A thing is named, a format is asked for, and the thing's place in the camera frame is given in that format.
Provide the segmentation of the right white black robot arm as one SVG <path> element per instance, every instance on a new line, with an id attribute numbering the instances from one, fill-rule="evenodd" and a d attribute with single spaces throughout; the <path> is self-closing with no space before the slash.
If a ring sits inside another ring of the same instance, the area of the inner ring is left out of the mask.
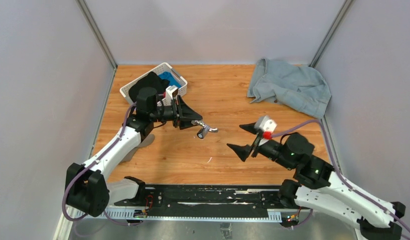
<path id="1" fill-rule="evenodd" d="M 275 133 L 272 119 L 243 124 L 241 128 L 255 135 L 252 144 L 229 144 L 245 161 L 262 155 L 288 170 L 293 179 L 283 181 L 278 200 L 284 208 L 308 208 L 337 218 L 368 240 L 403 238 L 402 217 L 406 206 L 373 196 L 340 173 L 337 165 L 314 155 L 314 145 L 298 133 L 297 127 Z"/>

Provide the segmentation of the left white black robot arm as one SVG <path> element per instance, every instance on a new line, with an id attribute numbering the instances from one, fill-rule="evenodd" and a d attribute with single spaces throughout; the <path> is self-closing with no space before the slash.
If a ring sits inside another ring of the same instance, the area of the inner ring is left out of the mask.
<path id="1" fill-rule="evenodd" d="M 136 207 L 143 205 L 146 200 L 143 181 L 130 176 L 118 182 L 107 183 L 107 180 L 117 165 L 133 156 L 146 141 L 155 129 L 155 123 L 165 125 L 168 122 L 180 130 L 200 127 L 197 134 L 200 139 L 208 132 L 216 132 L 181 96 L 164 105 L 155 88 L 142 88 L 136 101 L 127 109 L 122 126 L 112 140 L 84 163 L 73 163 L 68 167 L 61 203 L 64 216 L 70 221 L 80 220 L 79 217 L 69 216 L 67 206 L 83 212 L 84 218 L 97 217 L 109 205 L 122 200 L 128 200 Z"/>

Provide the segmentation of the chrome water faucet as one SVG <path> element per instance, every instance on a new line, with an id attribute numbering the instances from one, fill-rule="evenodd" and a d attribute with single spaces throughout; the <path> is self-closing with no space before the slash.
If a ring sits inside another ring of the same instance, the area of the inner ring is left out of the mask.
<path id="1" fill-rule="evenodd" d="M 219 130 L 218 130 L 218 128 L 213 128 L 213 127 L 210 127 L 209 125 L 207 125 L 207 124 L 205 124 L 203 121 L 201 121 L 201 120 L 197 120 L 197 121 L 195 121 L 195 123 L 196 123 L 196 125 L 197 126 L 200 126 L 201 127 L 201 129 L 198 131 L 198 133 L 197 133 L 197 136 L 200 138 L 200 139 L 204 139 L 205 138 L 205 136 L 208 134 L 208 133 L 217 133 Z"/>

